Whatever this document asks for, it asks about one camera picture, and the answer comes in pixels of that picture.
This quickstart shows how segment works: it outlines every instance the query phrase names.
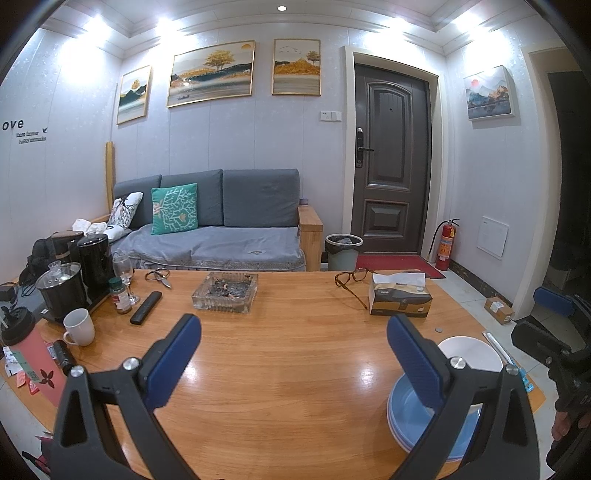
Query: red fire extinguisher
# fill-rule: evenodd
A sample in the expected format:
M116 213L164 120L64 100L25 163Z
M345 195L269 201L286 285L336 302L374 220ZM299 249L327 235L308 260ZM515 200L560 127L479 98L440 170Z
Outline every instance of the red fire extinguisher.
M438 270L445 271L449 268L449 257L452 254L453 240L456 237L456 227L459 226L456 223L456 220L459 220L459 218L454 218L452 220L446 220L445 222L441 222L435 230L435 234L433 235L433 241L431 242L429 254L431 253L431 250L433 250L433 244L435 243L435 237L437 236L437 232L439 231L439 228L443 225L443 231L441 232L441 240L439 240L439 248L437 249L437 260L435 261L435 268Z

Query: green pillow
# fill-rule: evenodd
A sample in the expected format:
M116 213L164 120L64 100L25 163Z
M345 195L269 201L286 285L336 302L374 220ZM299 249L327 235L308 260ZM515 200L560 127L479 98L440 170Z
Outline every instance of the green pillow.
M197 184L152 189L152 235L187 232L197 228Z

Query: glass ashtray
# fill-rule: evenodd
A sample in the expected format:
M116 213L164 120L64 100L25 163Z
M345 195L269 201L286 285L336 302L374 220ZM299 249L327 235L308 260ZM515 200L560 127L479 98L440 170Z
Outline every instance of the glass ashtray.
M211 272L193 292L193 306L197 310L248 313L257 286L257 274Z

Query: white wall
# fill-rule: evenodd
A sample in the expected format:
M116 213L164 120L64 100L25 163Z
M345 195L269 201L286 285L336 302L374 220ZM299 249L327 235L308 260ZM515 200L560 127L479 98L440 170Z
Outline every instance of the white wall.
M273 40L319 38L322 96L271 95ZM212 100L166 108L174 53L231 41L255 40L252 97ZM117 181L154 174L215 168L297 168L301 195L339 232L343 216L345 122L320 122L320 111L345 118L345 57L352 45L426 69L445 71L442 55L384 33L319 24L244 25L184 37L124 60L121 73L152 64L148 115L113 123Z
M540 132L521 47L557 39L539 16L484 35L446 57L454 123L449 216L460 218L452 258L513 301L533 240L540 199ZM513 118L470 122L464 77L504 65L514 82ZM498 260L476 247L482 216L509 225Z
M0 281L36 239L105 213L105 142L121 61L83 40L38 30L0 86ZM46 141L19 144L17 132Z

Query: ceiling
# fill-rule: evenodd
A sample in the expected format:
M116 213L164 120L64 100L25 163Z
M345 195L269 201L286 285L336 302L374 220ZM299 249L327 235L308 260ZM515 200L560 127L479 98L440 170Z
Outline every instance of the ceiling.
M105 40L98 46L120 58L157 45L163 25L189 35L266 22L396 28L408 41L448 54L475 28L490 31L534 14L524 0L69 0L43 28L80 37L100 25Z

